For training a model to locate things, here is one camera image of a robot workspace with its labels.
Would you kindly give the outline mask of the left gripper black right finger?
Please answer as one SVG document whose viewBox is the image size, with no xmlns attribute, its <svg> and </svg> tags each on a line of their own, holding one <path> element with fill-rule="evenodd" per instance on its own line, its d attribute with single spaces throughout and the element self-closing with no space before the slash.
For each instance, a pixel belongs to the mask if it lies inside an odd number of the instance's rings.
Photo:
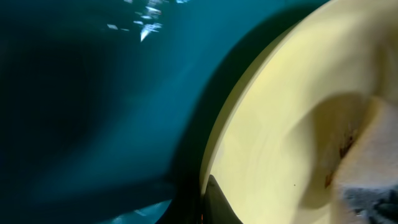
<svg viewBox="0 0 398 224">
<path fill-rule="evenodd" d="M 203 224 L 243 224 L 213 175 L 209 176 L 203 196 Z"/>
</svg>

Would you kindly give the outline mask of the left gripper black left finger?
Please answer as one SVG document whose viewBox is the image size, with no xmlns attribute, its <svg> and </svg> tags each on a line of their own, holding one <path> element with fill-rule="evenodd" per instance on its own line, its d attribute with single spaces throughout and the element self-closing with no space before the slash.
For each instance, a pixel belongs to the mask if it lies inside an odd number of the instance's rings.
<svg viewBox="0 0 398 224">
<path fill-rule="evenodd" d="M 165 213 L 156 224 L 195 224 L 200 214 L 200 194 L 197 186 L 178 190 Z"/>
</svg>

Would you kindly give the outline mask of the yellow-green plate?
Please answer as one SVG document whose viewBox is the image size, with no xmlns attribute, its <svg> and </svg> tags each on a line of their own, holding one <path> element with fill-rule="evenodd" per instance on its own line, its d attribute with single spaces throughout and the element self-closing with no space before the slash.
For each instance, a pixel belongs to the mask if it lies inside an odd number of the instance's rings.
<svg viewBox="0 0 398 224">
<path fill-rule="evenodd" d="M 397 106 L 397 1 L 329 1 L 267 46 L 206 145 L 242 223 L 331 223 L 332 183 L 372 98 Z"/>
</svg>

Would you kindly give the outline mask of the green and yellow sponge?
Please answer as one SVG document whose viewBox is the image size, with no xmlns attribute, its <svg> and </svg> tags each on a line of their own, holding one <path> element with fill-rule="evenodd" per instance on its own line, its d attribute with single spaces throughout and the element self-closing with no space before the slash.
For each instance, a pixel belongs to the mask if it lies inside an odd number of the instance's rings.
<svg viewBox="0 0 398 224">
<path fill-rule="evenodd" d="M 372 98 L 332 183 L 331 223 L 397 223 L 397 106 Z"/>
</svg>

